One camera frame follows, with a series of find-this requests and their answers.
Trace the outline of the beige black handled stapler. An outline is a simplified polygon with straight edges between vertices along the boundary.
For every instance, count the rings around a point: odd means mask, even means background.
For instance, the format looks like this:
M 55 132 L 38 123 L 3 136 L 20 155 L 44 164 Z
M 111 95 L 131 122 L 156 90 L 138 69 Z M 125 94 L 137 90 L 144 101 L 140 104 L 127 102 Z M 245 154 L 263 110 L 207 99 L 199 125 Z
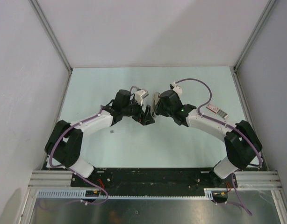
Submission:
M 156 105 L 155 105 L 155 93 L 153 94 L 153 100 L 152 100 L 151 108 L 156 108 Z

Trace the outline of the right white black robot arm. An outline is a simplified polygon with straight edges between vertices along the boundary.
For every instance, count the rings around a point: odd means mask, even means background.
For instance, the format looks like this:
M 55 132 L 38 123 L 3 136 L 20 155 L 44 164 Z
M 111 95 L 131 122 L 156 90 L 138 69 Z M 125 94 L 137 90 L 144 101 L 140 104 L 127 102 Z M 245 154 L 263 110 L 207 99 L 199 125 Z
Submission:
M 182 104 L 179 95 L 172 89 L 153 95 L 152 112 L 156 116 L 170 117 L 179 126 L 196 128 L 225 143 L 227 156 L 213 167 L 209 181 L 214 187 L 225 184 L 227 177 L 238 169 L 246 168 L 259 157 L 262 144 L 249 122 L 227 124 L 200 115 L 195 106 Z

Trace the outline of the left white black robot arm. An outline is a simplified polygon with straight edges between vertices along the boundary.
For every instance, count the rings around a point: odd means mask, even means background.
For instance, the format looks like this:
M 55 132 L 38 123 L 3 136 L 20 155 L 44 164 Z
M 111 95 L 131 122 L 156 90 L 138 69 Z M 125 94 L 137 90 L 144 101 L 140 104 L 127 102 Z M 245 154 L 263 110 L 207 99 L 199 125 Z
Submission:
M 81 175 L 81 181 L 88 187 L 97 182 L 95 167 L 80 155 L 83 139 L 104 128 L 120 122 L 123 117 L 131 117 L 143 126 L 155 122 L 151 107 L 143 106 L 148 96 L 145 89 L 119 90 L 114 99 L 101 106 L 97 114 L 76 122 L 60 120 L 56 123 L 45 146 L 49 156 L 48 164 L 52 168 L 66 168 Z

